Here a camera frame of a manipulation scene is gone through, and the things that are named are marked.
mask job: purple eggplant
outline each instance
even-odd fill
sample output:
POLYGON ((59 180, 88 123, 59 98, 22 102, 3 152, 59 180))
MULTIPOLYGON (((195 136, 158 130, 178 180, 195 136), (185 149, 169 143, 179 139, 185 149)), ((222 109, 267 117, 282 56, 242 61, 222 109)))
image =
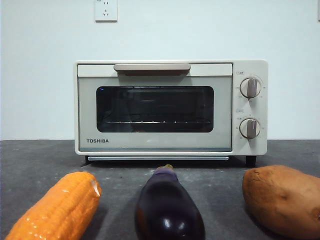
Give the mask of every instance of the purple eggplant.
POLYGON ((171 165, 158 167, 143 187, 135 209, 139 240, 204 240, 201 214, 171 165))

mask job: glass window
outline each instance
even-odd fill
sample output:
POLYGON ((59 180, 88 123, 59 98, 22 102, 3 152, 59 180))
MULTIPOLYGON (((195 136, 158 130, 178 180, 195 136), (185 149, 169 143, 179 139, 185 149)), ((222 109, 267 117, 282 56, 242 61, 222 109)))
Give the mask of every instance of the glass window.
POLYGON ((208 133, 214 127, 210 86, 100 86, 96 126, 103 133, 208 133))

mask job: oven rack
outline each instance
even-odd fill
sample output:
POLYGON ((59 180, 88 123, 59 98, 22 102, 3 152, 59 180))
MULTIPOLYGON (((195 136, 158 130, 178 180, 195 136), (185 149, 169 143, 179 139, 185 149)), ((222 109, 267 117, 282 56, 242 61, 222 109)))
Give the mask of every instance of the oven rack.
POLYGON ((211 121, 105 121, 105 124, 211 124, 211 121))

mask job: oven control knob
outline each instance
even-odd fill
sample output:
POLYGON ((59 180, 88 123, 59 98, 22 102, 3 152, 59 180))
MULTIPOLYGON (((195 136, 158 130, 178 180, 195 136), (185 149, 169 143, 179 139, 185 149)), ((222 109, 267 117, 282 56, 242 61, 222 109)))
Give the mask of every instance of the oven control knob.
POLYGON ((245 119, 240 124, 240 132, 247 139, 254 139, 260 133, 260 124, 252 119, 245 119))
POLYGON ((255 77, 249 77, 240 84, 240 91, 248 99, 256 97, 260 93, 261 84, 255 77))

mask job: power outlet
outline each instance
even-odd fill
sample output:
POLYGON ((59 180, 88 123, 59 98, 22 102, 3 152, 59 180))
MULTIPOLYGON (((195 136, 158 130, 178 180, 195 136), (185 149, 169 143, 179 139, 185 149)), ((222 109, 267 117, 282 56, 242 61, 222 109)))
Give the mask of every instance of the power outlet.
POLYGON ((118 20, 118 0, 95 0, 95 21, 116 22, 118 20))

